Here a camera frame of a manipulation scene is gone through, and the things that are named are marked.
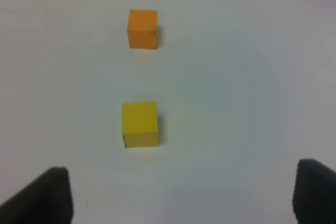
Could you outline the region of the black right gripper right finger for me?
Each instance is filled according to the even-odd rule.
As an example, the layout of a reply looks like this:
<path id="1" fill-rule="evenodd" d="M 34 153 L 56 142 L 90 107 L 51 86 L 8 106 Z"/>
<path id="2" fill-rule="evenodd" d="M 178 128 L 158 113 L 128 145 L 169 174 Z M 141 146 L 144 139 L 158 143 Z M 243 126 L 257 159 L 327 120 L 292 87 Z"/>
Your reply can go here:
<path id="1" fill-rule="evenodd" d="M 335 171 L 315 159 L 301 159 L 292 206 L 300 224 L 335 223 Z"/>

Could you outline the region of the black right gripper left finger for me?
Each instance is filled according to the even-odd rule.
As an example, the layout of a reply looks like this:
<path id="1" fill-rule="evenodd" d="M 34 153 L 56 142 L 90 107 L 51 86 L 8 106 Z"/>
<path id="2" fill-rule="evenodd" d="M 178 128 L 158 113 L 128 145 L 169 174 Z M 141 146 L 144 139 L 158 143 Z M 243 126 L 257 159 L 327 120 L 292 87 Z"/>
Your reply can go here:
<path id="1" fill-rule="evenodd" d="M 1 204 L 1 223 L 71 223 L 69 171 L 52 167 Z"/>

